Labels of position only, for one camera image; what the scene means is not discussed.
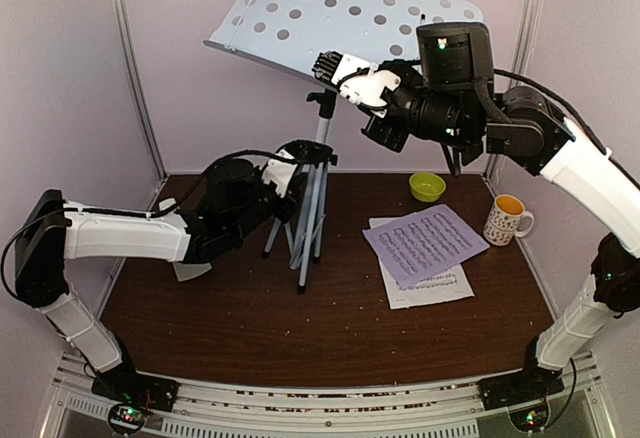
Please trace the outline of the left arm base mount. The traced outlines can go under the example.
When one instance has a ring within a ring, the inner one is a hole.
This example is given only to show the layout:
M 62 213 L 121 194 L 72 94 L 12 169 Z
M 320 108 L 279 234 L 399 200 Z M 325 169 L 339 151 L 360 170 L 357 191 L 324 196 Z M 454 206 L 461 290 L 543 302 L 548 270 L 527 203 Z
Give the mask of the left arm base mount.
M 171 379 L 146 375 L 113 377 L 98 375 L 91 385 L 95 395 L 145 410 L 171 412 L 179 384 Z

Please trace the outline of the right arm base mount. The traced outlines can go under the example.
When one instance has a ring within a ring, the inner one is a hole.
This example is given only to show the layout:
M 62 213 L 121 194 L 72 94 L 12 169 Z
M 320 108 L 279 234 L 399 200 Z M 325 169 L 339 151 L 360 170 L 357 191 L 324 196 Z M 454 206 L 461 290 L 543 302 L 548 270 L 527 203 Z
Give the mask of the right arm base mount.
M 484 378 L 478 382 L 479 395 L 486 411 L 541 400 L 564 390 L 561 378 L 550 382 L 524 378 L 517 373 Z

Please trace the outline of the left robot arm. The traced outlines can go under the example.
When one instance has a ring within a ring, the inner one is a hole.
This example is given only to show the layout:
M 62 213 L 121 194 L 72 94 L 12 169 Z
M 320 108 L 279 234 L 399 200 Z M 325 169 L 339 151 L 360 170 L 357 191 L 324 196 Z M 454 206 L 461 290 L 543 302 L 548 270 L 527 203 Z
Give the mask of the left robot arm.
M 206 273 L 212 262 L 240 248 L 245 238 L 272 217 L 285 221 L 296 209 L 301 168 L 308 153 L 283 148 L 266 153 L 256 166 L 246 150 L 215 160 L 199 176 L 204 197 L 193 210 L 167 200 L 156 211 L 84 206 L 43 193 L 25 224 L 3 250 L 14 256 L 14 277 L 1 282 L 15 300 L 38 310 L 88 362 L 99 384 L 123 402 L 149 391 L 125 345 L 67 280 L 67 261 L 144 258 L 174 264 L 178 274 Z

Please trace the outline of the white sheet music page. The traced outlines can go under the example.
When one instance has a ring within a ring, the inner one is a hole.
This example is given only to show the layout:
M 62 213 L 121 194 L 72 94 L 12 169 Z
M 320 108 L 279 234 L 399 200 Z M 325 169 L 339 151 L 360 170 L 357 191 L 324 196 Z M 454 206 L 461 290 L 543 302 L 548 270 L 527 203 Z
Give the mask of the white sheet music page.
M 474 292 L 462 267 L 470 255 L 461 259 L 450 258 L 446 261 L 447 269 L 438 274 L 426 277 L 419 282 L 402 288 L 394 275 L 385 267 L 381 258 L 378 264 L 391 310 L 436 305 L 474 297 Z

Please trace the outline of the light blue music stand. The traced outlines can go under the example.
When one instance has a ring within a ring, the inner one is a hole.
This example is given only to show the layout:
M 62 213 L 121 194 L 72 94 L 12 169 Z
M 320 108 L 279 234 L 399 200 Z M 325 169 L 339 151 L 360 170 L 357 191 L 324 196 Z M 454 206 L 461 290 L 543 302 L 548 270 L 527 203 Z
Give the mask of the light blue music stand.
M 435 141 L 458 175 L 483 150 L 481 20 L 465 0 L 237 0 L 208 45 L 319 81 L 317 143 L 345 98 L 368 115 L 367 138 L 394 152 Z

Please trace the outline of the purple sheet music page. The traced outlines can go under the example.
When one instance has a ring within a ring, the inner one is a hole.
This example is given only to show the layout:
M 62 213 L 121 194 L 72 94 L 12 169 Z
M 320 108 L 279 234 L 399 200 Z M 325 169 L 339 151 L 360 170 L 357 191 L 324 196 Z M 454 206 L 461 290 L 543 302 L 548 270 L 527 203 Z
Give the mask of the purple sheet music page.
M 450 207 L 436 205 L 363 232 L 400 288 L 409 288 L 484 252 L 489 244 Z

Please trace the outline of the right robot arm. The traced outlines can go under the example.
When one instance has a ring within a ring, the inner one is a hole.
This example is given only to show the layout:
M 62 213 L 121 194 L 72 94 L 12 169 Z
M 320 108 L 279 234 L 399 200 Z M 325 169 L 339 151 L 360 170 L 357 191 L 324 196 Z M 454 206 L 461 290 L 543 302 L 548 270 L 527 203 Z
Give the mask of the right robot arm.
M 370 62 L 325 51 L 312 72 L 369 120 L 364 134 L 393 151 L 409 137 L 441 145 L 452 172 L 482 153 L 502 155 L 579 202 L 608 229 L 580 294 L 527 347 L 523 368 L 484 379 L 535 398 L 610 319 L 639 306 L 639 186 L 580 114 L 541 84 L 518 77 L 496 93 L 490 33 L 481 22 L 417 27 L 415 60 Z

